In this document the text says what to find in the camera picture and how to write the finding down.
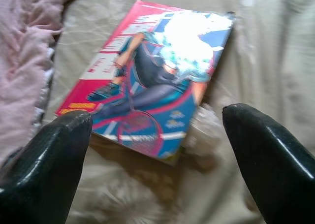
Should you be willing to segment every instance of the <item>bed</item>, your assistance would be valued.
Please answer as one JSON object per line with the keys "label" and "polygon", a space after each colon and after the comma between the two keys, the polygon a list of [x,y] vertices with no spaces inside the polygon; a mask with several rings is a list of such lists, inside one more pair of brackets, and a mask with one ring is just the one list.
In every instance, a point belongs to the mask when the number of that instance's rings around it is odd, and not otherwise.
{"label": "bed", "polygon": [[[61,29],[58,18],[64,1]],[[6,81],[1,80],[0,97],[6,100],[6,105],[1,106],[2,124],[10,120],[23,122],[18,129],[17,123],[2,126],[1,141],[4,144],[13,141],[14,146],[2,146],[5,149],[1,150],[1,158],[26,143],[26,138],[32,136],[30,132],[34,133],[41,122],[46,124],[54,118],[57,107],[135,1],[52,1],[58,3],[59,9],[57,19],[51,18],[57,21],[49,34],[62,32],[62,35],[55,47],[53,66],[47,68],[42,64],[40,74],[30,74],[36,75],[39,83],[28,92],[37,90],[36,93],[9,97],[8,92],[34,84],[28,79],[23,81],[25,85],[16,82],[4,88]],[[235,28],[204,102],[212,106],[219,118],[223,106],[248,103],[282,123],[315,153],[314,0],[146,1],[204,12],[235,11]],[[45,43],[48,51],[49,41]],[[45,78],[45,69],[55,72],[51,87],[46,84],[51,74],[47,73]],[[45,92],[46,95],[50,92],[50,100],[47,107],[44,103],[41,110],[35,110],[43,85],[48,85]],[[25,97],[32,101],[23,104],[26,101],[21,98]],[[22,104],[20,108],[15,105],[17,102]],[[27,109],[28,117],[20,119],[23,114],[14,113],[12,105],[17,111]],[[37,119],[32,114],[34,111],[40,112]],[[226,136],[211,156],[196,159],[183,154],[173,168],[93,136],[67,223],[260,224],[264,221],[247,191]]]}

